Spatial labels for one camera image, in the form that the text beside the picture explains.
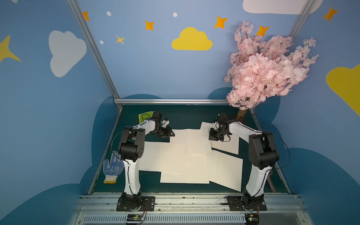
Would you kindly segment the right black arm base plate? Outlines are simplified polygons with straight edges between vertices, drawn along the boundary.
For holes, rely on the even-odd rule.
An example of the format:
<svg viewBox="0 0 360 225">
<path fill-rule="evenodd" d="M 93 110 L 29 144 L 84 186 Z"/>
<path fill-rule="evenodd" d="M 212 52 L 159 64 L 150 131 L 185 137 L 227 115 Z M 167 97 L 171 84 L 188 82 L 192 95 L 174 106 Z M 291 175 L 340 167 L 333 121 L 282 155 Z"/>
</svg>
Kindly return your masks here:
<svg viewBox="0 0 360 225">
<path fill-rule="evenodd" d="M 258 197 L 227 196 L 230 211 L 267 211 L 264 195 Z"/>
</svg>

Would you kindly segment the green cover notebook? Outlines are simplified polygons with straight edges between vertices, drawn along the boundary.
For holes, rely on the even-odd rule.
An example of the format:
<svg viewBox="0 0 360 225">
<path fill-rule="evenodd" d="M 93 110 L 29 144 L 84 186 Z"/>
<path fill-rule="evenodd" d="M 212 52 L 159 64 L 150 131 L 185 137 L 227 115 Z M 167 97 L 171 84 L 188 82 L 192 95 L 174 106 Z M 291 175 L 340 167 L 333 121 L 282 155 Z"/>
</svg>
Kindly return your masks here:
<svg viewBox="0 0 360 225">
<path fill-rule="evenodd" d="M 144 120 L 149 119 L 153 116 L 153 111 L 144 112 L 138 115 L 139 123 L 142 123 Z"/>
</svg>

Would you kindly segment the white lined notebook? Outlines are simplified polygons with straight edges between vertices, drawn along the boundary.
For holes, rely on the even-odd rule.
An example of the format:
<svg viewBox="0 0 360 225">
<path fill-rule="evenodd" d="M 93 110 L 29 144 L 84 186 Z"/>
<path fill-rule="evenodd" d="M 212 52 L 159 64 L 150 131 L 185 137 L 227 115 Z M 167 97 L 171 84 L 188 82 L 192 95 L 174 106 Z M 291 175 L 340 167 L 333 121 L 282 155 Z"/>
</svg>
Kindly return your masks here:
<svg viewBox="0 0 360 225">
<path fill-rule="evenodd" d="M 170 137 L 171 143 L 182 143 L 184 154 L 204 155 L 212 152 L 209 140 L 209 130 L 204 129 L 174 129 L 175 136 Z"/>
</svg>

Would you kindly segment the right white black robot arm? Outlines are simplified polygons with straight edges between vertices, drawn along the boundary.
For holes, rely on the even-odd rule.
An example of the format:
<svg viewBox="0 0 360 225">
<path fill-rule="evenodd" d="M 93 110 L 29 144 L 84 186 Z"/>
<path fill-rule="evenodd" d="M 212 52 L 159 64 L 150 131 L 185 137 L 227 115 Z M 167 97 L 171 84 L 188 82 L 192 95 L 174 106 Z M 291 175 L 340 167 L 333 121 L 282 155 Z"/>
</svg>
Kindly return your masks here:
<svg viewBox="0 0 360 225">
<path fill-rule="evenodd" d="M 248 157 L 252 168 L 245 195 L 260 197 L 264 194 L 270 170 L 280 158 L 273 133 L 255 130 L 239 121 L 230 120 L 225 113 L 217 115 L 217 120 L 209 132 L 209 140 L 224 142 L 225 136 L 232 135 L 248 143 Z"/>
</svg>

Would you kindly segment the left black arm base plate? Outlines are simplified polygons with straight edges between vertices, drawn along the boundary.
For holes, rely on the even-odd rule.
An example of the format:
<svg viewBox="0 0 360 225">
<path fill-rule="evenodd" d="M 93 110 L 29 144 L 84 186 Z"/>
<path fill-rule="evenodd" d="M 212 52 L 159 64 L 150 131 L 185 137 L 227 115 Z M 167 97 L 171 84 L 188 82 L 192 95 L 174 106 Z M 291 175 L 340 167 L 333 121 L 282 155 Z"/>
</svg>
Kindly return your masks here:
<svg viewBox="0 0 360 225">
<path fill-rule="evenodd" d="M 118 200 L 116 211 L 117 212 L 153 212 L 155 207 L 154 196 L 133 196 L 124 195 Z"/>
</svg>

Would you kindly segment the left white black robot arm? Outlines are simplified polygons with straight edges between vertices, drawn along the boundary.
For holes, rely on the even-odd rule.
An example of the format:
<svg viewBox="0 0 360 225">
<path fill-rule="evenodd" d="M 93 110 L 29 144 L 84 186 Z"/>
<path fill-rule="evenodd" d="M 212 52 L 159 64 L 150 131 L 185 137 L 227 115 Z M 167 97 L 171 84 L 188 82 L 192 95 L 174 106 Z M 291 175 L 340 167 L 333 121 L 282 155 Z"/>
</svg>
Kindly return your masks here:
<svg viewBox="0 0 360 225">
<path fill-rule="evenodd" d="M 126 197 L 136 197 L 141 193 L 138 161 L 145 150 L 145 137 L 148 134 L 156 135 L 161 139 L 174 137 L 175 134 L 169 124 L 167 118 L 160 112 L 154 111 L 152 117 L 144 119 L 138 125 L 126 126 L 121 132 L 118 154 L 125 163 L 126 183 L 123 194 Z"/>
</svg>

